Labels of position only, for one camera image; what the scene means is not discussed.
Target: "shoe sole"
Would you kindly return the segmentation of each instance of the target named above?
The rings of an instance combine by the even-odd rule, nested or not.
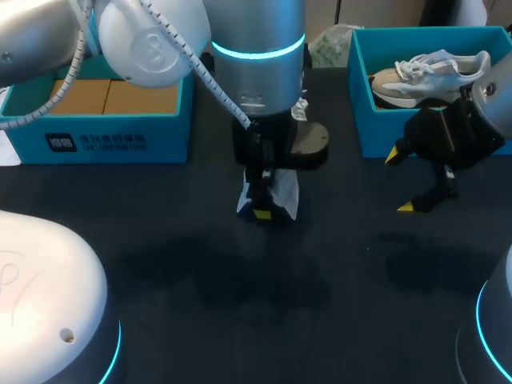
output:
[[[399,108],[415,108],[420,102],[424,102],[425,100],[439,100],[441,102],[452,103],[458,98],[461,97],[459,92],[449,92],[444,94],[436,94],[436,95],[428,95],[423,98],[392,98],[390,96],[384,96],[383,94],[379,94],[373,91],[374,95],[383,100],[384,102],[388,102],[393,106],[397,106]]]

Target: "plastic bag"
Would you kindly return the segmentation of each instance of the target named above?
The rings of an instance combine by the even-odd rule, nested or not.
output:
[[[337,24],[309,44],[313,68],[346,67],[349,61],[352,31],[361,26]]]

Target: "wall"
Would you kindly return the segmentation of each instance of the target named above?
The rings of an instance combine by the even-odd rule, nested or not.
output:
[[[512,1],[496,0],[489,14],[487,25],[489,26],[509,26],[512,24]]]
[[[340,22],[365,27],[417,26],[425,0],[342,0]],[[336,0],[306,0],[306,36],[334,24]]]

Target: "white paper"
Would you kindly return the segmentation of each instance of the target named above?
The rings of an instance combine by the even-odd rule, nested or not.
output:
[[[292,117],[300,122],[307,122],[306,110],[308,103],[300,98],[291,110]],[[243,180],[243,189],[238,200],[237,213],[251,200],[247,198],[249,183],[245,176]],[[296,170],[276,170],[274,175],[274,185],[269,188],[270,195],[276,206],[284,208],[288,215],[295,220],[298,211],[299,186]]]
[[[7,97],[9,88],[0,88],[0,109]],[[0,130],[0,166],[19,166],[22,163],[6,132]]]

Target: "shoe lace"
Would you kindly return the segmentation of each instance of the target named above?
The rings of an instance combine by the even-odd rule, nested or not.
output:
[[[409,78],[419,76],[425,72],[433,74],[434,70],[432,67],[420,61],[424,57],[424,54],[420,54],[419,56],[413,57],[408,62],[395,62],[394,64],[397,68],[398,76],[400,76],[402,80],[407,81]]]

